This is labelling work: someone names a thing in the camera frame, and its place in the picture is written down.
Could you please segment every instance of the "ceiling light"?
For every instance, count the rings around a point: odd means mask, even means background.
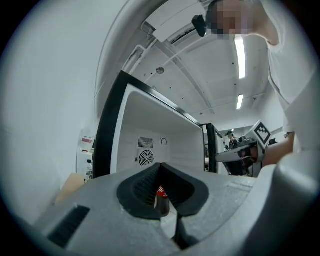
[[[239,97],[238,97],[238,105],[236,106],[237,110],[241,109],[243,100],[244,100],[244,95],[243,94],[239,95]]]
[[[238,66],[239,66],[239,79],[246,77],[246,53],[245,44],[242,37],[234,39],[236,52],[238,55]]]

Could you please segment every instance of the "fan grille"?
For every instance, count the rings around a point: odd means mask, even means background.
[[[154,159],[154,154],[150,150],[145,150],[139,155],[139,164],[141,166],[150,165],[154,162]]]

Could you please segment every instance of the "vent slot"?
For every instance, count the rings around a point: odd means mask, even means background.
[[[154,139],[140,137],[138,140],[138,148],[142,149],[153,149],[154,148]]]
[[[141,166],[150,165],[154,162],[154,154],[150,150],[142,151],[139,155],[139,164]]]
[[[89,208],[78,205],[69,212],[47,238],[57,246],[65,248],[71,237],[75,234],[88,215],[89,211]]]

